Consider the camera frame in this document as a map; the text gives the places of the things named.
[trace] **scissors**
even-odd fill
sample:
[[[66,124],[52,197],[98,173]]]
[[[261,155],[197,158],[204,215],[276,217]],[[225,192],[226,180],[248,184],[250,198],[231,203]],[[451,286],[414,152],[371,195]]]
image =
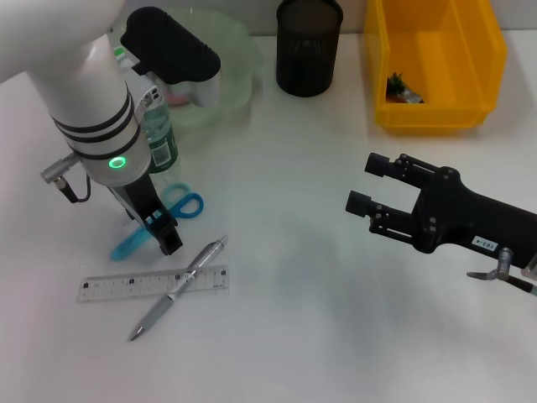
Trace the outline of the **scissors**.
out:
[[[178,201],[170,200],[172,193],[180,190],[183,191],[183,196]],[[162,202],[169,209],[169,212],[175,218],[184,218],[191,219],[198,217],[203,211],[204,203],[203,199],[197,193],[192,193],[190,186],[183,182],[178,182],[173,185],[168,186],[162,192]],[[196,201],[198,203],[198,208],[194,212],[183,212],[182,208],[186,206],[191,201]],[[136,249],[138,249],[142,243],[151,238],[151,234],[148,231],[141,227],[136,231],[131,233],[125,240],[123,240],[111,253],[110,259],[114,261],[119,261],[127,258],[132,254]]]

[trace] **transparent ruler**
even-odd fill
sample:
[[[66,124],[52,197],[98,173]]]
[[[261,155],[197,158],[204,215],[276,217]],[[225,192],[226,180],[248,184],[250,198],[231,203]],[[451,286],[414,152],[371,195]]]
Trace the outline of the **transparent ruler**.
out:
[[[229,286],[227,266],[199,268],[200,273],[186,291],[218,290]],[[98,275],[82,279],[79,302],[117,300],[134,296],[158,296],[168,292],[191,269],[146,271],[125,275]]]

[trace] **small object in bin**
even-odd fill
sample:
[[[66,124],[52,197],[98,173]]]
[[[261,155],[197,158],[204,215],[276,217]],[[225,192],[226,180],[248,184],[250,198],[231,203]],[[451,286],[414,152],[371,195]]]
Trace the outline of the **small object in bin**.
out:
[[[394,73],[388,78],[386,100],[394,103],[425,103],[420,94],[412,91],[401,78],[402,74]]]

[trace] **silver pen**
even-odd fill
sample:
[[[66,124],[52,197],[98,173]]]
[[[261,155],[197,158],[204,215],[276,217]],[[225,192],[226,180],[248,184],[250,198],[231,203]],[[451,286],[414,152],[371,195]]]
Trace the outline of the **silver pen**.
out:
[[[188,286],[194,282],[200,271],[198,268],[207,266],[214,258],[224,249],[227,242],[227,236],[223,236],[216,242],[209,243],[203,248],[200,254],[190,263],[189,269],[193,269],[189,274],[183,276],[182,279],[177,281],[168,294],[162,296],[156,304],[149,310],[149,312],[142,318],[139,324],[134,328],[133,332],[129,336],[128,340],[133,341],[139,338],[142,334],[147,332],[159,319],[164,315],[169,308],[174,305],[175,300],[182,294]]]

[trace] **yellow bin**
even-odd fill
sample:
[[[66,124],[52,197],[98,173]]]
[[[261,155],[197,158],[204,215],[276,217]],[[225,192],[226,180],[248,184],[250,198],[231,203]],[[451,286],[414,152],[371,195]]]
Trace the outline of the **yellow bin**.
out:
[[[365,40],[385,128],[471,128],[496,107],[507,46],[488,0],[369,0]],[[425,103],[386,102],[394,72]]]

